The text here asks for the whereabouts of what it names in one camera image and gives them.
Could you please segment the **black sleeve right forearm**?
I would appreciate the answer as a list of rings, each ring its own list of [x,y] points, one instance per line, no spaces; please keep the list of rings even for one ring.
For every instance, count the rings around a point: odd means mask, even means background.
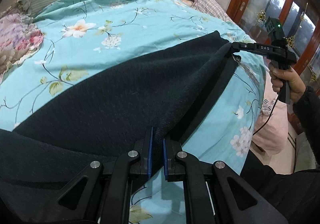
[[[293,110],[319,163],[319,97],[311,87],[293,104]],[[240,176],[289,223],[319,223],[319,169],[305,166],[294,172],[294,164],[293,145],[287,141],[276,155],[250,151]]]

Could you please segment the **person's right hand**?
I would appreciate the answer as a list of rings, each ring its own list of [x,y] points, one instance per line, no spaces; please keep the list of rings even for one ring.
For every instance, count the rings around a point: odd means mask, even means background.
[[[297,103],[306,90],[306,85],[298,73],[292,67],[289,67],[287,70],[282,70],[276,68],[272,63],[269,63],[268,69],[273,91],[279,93],[284,84],[288,83],[290,98],[293,103]]]

